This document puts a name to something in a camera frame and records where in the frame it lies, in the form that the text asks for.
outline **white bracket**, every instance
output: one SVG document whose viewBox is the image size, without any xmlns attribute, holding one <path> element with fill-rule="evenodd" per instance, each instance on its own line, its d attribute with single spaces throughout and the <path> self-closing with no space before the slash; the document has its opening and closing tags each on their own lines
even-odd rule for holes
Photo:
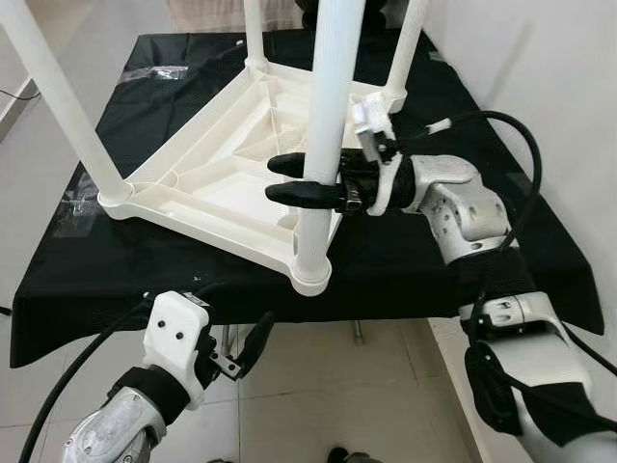
<svg viewBox="0 0 617 463">
<path fill-rule="evenodd" d="M 473 304 L 459 309 L 461 320 L 469 320 L 472 310 Z M 550 326 L 551 331 L 556 332 L 564 342 L 574 348 L 545 292 L 535 291 L 492 299 L 484 303 L 482 314 L 487 315 L 491 319 L 491 324 L 497 328 L 543 321 Z"/>
<path fill-rule="evenodd" d="M 144 337 L 144 364 L 161 367 L 184 387 L 191 398 L 189 410 L 203 402 L 204 389 L 195 375 L 195 360 L 197 341 L 208 322 L 204 307 L 168 291 L 154 299 Z"/>
</svg>

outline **tile floor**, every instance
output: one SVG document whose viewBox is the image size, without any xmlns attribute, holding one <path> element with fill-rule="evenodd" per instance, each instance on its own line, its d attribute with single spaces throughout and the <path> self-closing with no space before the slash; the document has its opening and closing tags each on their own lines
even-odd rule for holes
<svg viewBox="0 0 617 463">
<path fill-rule="evenodd" d="M 456 399 L 428 324 L 367 321 L 363 329 L 365 345 L 356 346 L 347 322 L 277 325 L 254 371 L 240 384 L 217 380 L 205 404 L 170 427 L 151 461 L 316 463 L 343 445 L 385 463 L 469 462 L 453 412 Z M 241 326 L 232 334 L 242 339 L 248 330 Z M 9 370 L 9 331 L 10 320 L 0 318 L 2 462 L 17 460 L 50 387 L 88 341 Z M 78 372 L 40 436 L 33 462 L 60 461 L 71 429 L 97 408 L 115 379 L 139 364 L 142 336 L 115 334 Z"/>
</svg>

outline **black strap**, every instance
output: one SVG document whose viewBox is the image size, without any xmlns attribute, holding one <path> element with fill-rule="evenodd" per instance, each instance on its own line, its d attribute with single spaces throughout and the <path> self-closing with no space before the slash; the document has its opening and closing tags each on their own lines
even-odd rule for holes
<svg viewBox="0 0 617 463">
<path fill-rule="evenodd" d="M 475 301 L 489 272 L 491 279 L 487 287 L 487 301 L 536 290 L 519 248 L 508 248 L 501 256 L 497 253 L 494 249 L 456 259 L 448 265 L 459 307 Z"/>
<path fill-rule="evenodd" d="M 107 393 L 111 399 L 123 387 L 133 388 L 144 394 L 158 409 L 165 425 L 170 425 L 191 401 L 182 385 L 164 369 L 134 367 L 127 371 Z"/>
<path fill-rule="evenodd" d="M 533 389 L 568 403 L 582 414 L 596 415 L 580 383 L 545 384 Z M 599 424 L 566 413 L 534 395 L 523 392 L 523 400 L 536 426 L 559 447 L 564 447 L 580 436 L 606 431 Z"/>
<path fill-rule="evenodd" d="M 487 368 L 485 356 L 489 354 L 495 368 L 502 370 L 501 364 L 486 344 L 470 347 L 465 353 L 465 368 L 475 409 L 482 420 L 495 431 L 520 436 L 523 430 L 512 388 L 505 381 L 496 378 Z"/>
</svg>

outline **robotic arm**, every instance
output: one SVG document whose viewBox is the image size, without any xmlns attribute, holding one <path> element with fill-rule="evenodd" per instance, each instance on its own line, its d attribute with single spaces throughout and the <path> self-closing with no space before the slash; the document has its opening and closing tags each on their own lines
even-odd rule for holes
<svg viewBox="0 0 617 463">
<path fill-rule="evenodd" d="M 571 339 L 518 243 L 506 241 L 512 227 L 499 196 L 464 159 L 404 157 L 378 95 L 357 105 L 354 116 L 362 151 L 343 151 L 339 184 L 291 181 L 269 187 L 267 196 L 345 214 L 381 215 L 387 207 L 423 214 L 455 281 L 470 340 L 469 383 L 484 422 L 516 436 L 537 462 L 617 461 L 617 427 L 596 415 L 591 380 Z M 450 124 L 429 125 L 426 134 Z M 286 154 L 269 167 L 301 177 L 303 161 L 300 153 Z"/>
<path fill-rule="evenodd" d="M 220 373 L 243 378 L 263 352 L 274 325 L 267 313 L 247 336 L 237 359 L 224 357 L 210 336 L 210 307 L 191 293 L 169 291 L 154 300 L 144 339 L 144 368 L 132 368 L 108 401 L 73 430 L 65 463 L 146 463 L 167 426 L 195 410 Z"/>
</svg>

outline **table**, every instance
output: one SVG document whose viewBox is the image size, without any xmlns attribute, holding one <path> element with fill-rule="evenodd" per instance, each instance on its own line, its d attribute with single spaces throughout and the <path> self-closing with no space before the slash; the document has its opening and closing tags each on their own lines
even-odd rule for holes
<svg viewBox="0 0 617 463">
<path fill-rule="evenodd" d="M 364 34 L 356 80 L 383 85 L 398 31 Z M 119 84 L 98 134 L 123 176 L 129 175 L 182 127 L 244 66 L 243 34 L 139 37 L 125 71 L 187 66 L 178 80 L 136 79 Z M 273 62 L 310 68 L 314 33 L 264 35 Z M 524 202 L 528 179 L 487 123 L 469 124 L 421 142 L 423 125 L 477 109 L 455 70 L 421 36 L 393 125 L 403 151 L 453 154 L 481 172 L 508 212 Z M 98 333 L 145 291 L 207 286 L 216 324 L 256 322 L 268 310 L 279 321 L 451 317 L 451 281 L 422 216 L 393 211 L 343 220 L 330 249 L 328 289 L 300 296 L 281 274 L 141 219 L 113 221 L 78 166 L 13 303 L 11 366 L 27 365 L 71 340 Z M 537 286 L 565 321 L 602 333 L 604 321 L 589 263 L 547 203 L 539 202 L 519 242 Z M 127 329 L 142 329 L 135 320 Z"/>
</svg>

